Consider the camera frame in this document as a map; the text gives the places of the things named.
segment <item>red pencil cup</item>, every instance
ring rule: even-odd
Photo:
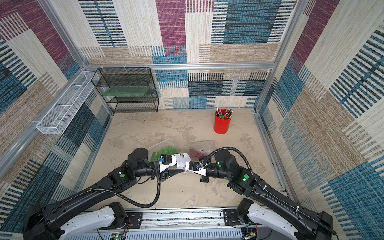
[[[221,112],[223,115],[225,114],[226,110],[221,109]],[[231,123],[231,118],[230,119],[221,119],[215,114],[215,124],[214,124],[214,130],[218,134],[224,134],[228,132],[229,124]]]

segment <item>beige floor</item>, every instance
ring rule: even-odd
[[[202,140],[213,140],[217,148],[235,147],[245,154],[255,173],[277,188],[251,110],[236,109],[229,131],[224,135],[213,131],[213,123],[213,110],[115,114],[84,188],[120,166],[135,148],[148,148],[169,137],[178,142],[184,149],[183,152],[187,152],[189,143]],[[242,158],[236,153],[232,154],[236,156],[237,162],[245,167]],[[223,179],[210,179],[209,183],[201,183],[199,176],[194,173],[178,174],[161,183],[160,199],[154,207],[237,206],[243,196],[229,189],[227,182]],[[124,192],[127,197],[143,204],[150,203],[155,194],[156,180],[143,185],[136,184]],[[94,208],[117,201],[125,208],[134,207],[118,197],[113,197],[100,202]]]

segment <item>white wire basket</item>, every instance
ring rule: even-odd
[[[99,80],[95,72],[84,71],[41,119],[36,128],[43,134],[63,134],[94,88],[91,80]]]

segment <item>ventilation grille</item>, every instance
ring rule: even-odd
[[[102,233],[104,240],[111,240],[111,233]],[[203,239],[226,239],[238,240],[242,237],[241,229],[189,229],[189,230],[159,230],[159,231],[131,231],[128,232],[126,240],[203,240]],[[97,233],[85,233],[69,240],[100,240]]]
[[[150,233],[129,232],[126,240],[139,239],[172,239],[172,240],[194,240],[194,239],[239,239],[242,237],[241,230],[236,229],[199,229],[199,230],[173,230],[173,231],[151,231]]]

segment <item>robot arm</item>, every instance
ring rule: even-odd
[[[237,211],[238,217],[243,222],[263,223],[291,239],[331,239],[331,233],[334,231],[330,215],[325,212],[318,214],[301,207],[280,194],[258,175],[250,172],[249,169],[240,167],[228,150],[221,148],[214,151],[213,154],[215,154],[216,163],[211,164],[211,156],[208,156],[206,159],[201,159],[200,163],[188,162],[186,169],[201,174],[201,182],[208,182],[210,177],[228,179],[228,187],[235,192],[257,200],[274,211],[261,210],[258,204],[243,199]],[[89,188],[45,207],[40,203],[32,205],[25,216],[24,240],[64,240],[95,228],[119,229],[125,227],[127,215],[120,203],[111,203],[94,212],[81,213],[114,195],[138,207],[153,206],[160,195],[160,182],[184,171],[183,169],[168,169],[165,166],[174,165],[171,156],[164,156],[161,161],[160,165],[149,162],[146,149],[135,149],[120,167]],[[155,200],[150,204],[139,204],[121,194],[137,183],[136,177],[143,176],[150,176],[152,179],[156,176],[157,179],[157,194]]]

